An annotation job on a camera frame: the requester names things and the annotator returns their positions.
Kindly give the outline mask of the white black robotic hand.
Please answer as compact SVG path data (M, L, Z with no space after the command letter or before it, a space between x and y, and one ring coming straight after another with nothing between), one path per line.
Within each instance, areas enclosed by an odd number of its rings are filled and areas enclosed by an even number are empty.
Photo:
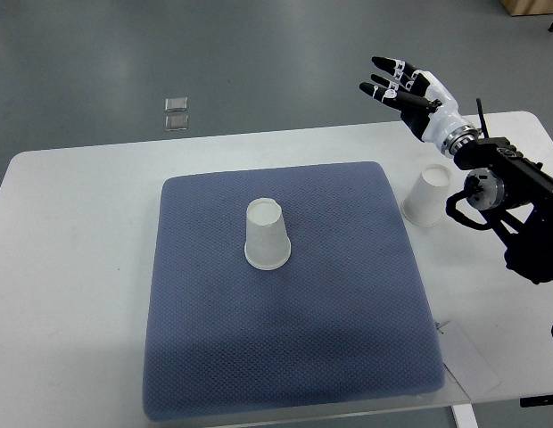
M451 158L462 144L479 136L476 127L459 113L456 99L432 72L382 56L374 56L371 62L390 77L372 74L369 82L359 84L359 89L398 111L419 141L434 144Z

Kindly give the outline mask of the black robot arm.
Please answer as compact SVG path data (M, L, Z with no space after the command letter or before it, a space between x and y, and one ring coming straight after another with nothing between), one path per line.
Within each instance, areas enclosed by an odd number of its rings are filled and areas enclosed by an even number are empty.
M493 231L506 247L506 268L534 284L553 281L553 177L505 137L491 137L476 101L481 132L451 146L468 172L463 189L446 201L446 214L474 230Z

